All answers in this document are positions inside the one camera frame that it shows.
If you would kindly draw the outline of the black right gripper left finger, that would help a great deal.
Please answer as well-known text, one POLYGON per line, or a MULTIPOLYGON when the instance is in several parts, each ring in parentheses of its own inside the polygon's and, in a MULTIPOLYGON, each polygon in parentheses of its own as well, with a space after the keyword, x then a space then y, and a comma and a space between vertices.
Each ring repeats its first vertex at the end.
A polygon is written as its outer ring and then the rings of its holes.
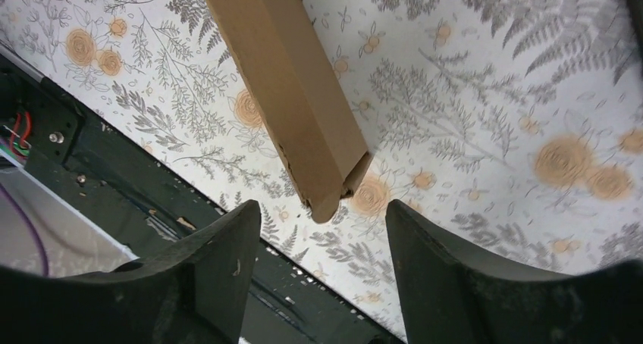
POLYGON ((45 278, 1 270, 3 343, 236 343, 259 246, 244 202, 111 272, 45 278))

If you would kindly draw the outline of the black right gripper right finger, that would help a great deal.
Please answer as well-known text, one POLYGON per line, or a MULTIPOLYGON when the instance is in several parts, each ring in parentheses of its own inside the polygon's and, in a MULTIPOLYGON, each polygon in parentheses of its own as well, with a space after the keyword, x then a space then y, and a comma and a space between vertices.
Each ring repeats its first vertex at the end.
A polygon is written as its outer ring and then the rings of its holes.
POLYGON ((386 226, 411 343, 640 343, 642 262, 577 276, 490 252, 402 201, 386 226))

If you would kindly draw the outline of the brown cardboard box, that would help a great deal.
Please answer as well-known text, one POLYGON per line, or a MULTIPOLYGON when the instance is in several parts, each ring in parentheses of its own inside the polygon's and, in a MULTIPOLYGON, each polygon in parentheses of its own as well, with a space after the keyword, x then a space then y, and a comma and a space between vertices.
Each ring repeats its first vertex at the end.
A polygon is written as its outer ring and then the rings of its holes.
POLYGON ((359 187, 369 147, 302 0, 205 0, 312 219, 359 187))

